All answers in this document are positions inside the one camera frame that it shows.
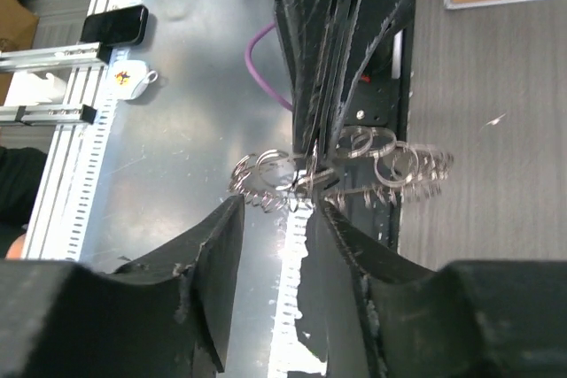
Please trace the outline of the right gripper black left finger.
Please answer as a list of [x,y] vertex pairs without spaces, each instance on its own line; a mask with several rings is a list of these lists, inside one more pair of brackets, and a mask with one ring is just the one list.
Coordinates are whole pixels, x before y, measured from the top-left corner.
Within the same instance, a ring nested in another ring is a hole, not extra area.
[[2,376],[222,373],[244,224],[245,201],[233,196],[110,274],[71,261],[3,261]]

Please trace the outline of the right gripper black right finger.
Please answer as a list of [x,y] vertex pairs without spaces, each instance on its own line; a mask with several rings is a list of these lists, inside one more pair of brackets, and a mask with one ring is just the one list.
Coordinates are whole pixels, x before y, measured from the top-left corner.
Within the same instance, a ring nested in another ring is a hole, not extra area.
[[565,376],[564,262],[458,260],[432,271],[326,201],[306,237],[296,333],[327,376]]

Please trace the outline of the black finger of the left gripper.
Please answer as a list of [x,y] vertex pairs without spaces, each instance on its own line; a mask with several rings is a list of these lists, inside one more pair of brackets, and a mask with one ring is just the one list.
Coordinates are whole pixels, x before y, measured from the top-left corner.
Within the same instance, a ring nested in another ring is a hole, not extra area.
[[322,105],[321,70],[332,0],[275,0],[276,28],[291,81],[292,149],[315,144]]
[[365,66],[392,30],[404,0],[353,0],[346,18],[327,110],[327,156],[335,153],[353,93]]

